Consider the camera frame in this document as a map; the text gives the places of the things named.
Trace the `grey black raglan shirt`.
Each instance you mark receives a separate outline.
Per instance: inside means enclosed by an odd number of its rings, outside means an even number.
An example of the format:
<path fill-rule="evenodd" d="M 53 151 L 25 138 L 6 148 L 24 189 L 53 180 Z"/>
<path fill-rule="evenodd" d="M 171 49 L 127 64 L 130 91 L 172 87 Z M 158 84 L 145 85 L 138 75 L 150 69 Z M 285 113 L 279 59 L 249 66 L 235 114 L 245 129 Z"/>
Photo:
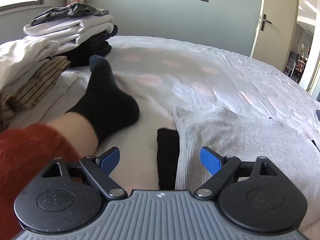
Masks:
<path fill-rule="evenodd" d="M 161 190 L 195 191 L 210 178 L 200 150 L 234 155 L 243 161 L 268 157 L 303 192 L 308 210 L 300 230 L 319 239 L 319 143 L 276 119 L 248 118 L 226 108 L 191 112 L 176 108 L 176 128 L 157 132 Z"/>

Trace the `person's left leg black sock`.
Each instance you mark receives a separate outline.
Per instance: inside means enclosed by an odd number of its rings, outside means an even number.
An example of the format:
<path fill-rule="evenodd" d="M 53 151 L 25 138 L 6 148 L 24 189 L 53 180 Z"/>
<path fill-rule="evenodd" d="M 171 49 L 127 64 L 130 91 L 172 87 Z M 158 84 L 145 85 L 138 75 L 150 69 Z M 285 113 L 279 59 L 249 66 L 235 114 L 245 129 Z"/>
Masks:
<path fill-rule="evenodd" d="M 89 67 L 84 96 L 64 115 L 1 133 L 1 239 L 20 232 L 14 201 L 50 160 L 77 161 L 93 155 L 105 139 L 137 122 L 138 104 L 117 86 L 108 61 L 94 55 Z"/>

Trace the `pink dotted bed sheet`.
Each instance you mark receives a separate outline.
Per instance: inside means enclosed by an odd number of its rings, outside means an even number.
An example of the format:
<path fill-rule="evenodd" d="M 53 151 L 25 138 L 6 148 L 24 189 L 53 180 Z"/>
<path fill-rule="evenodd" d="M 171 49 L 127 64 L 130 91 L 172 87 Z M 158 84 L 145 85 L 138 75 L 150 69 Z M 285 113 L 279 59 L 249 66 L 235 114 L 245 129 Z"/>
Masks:
<path fill-rule="evenodd" d="M 275 118 L 319 139 L 319 103 L 274 66 L 253 58 L 178 40 L 115 36 L 107 56 L 118 86 L 135 98 L 137 123 L 98 149 L 120 149 L 111 177 L 127 191 L 155 190 L 157 130 L 174 128 L 172 110 L 226 107 L 249 118 Z"/>

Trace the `stack of folded clothes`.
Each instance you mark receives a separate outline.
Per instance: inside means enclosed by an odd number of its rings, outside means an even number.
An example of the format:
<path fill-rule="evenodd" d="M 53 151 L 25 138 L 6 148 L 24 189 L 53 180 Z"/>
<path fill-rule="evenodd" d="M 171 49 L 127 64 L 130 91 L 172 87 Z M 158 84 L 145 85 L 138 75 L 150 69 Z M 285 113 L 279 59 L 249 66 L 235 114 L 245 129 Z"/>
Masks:
<path fill-rule="evenodd" d="M 105 57 L 111 52 L 108 39 L 117 35 L 118 27 L 106 9 L 75 2 L 53 7 L 37 15 L 23 27 L 29 37 L 59 42 L 56 56 L 65 56 L 70 67 L 89 65 L 92 55 Z"/>

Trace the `cream bedroom door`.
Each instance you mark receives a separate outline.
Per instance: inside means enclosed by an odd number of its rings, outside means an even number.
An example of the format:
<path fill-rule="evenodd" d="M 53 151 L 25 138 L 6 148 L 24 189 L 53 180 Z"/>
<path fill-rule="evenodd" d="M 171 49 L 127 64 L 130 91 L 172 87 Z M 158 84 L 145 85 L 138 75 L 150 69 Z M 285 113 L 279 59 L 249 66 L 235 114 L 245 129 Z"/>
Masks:
<path fill-rule="evenodd" d="M 251 57 L 283 71 L 295 32 L 299 0 L 262 0 Z"/>

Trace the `striped brown garment pile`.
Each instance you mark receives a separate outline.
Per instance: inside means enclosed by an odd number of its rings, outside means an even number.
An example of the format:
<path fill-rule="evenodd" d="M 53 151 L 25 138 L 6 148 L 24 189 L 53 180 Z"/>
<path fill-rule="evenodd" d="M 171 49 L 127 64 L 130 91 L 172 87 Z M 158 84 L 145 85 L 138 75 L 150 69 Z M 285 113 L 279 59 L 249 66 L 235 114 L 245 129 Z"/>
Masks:
<path fill-rule="evenodd" d="M 33 109 L 71 65 L 57 54 L 59 45 L 34 37 L 1 44 L 1 132 L 16 112 Z"/>

